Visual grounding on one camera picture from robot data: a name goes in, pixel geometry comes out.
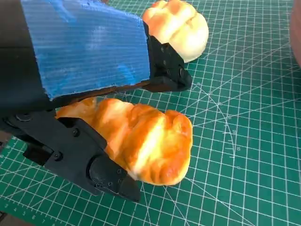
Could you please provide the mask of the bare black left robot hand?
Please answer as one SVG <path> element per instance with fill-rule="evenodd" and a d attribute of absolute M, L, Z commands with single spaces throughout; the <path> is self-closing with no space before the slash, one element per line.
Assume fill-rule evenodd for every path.
<path fill-rule="evenodd" d="M 138 16 L 99 0 L 0 3 L 0 129 L 27 144 L 24 157 L 93 195 L 139 202 L 137 183 L 105 153 L 106 140 L 56 108 L 142 88 L 191 87 L 184 61 Z"/>

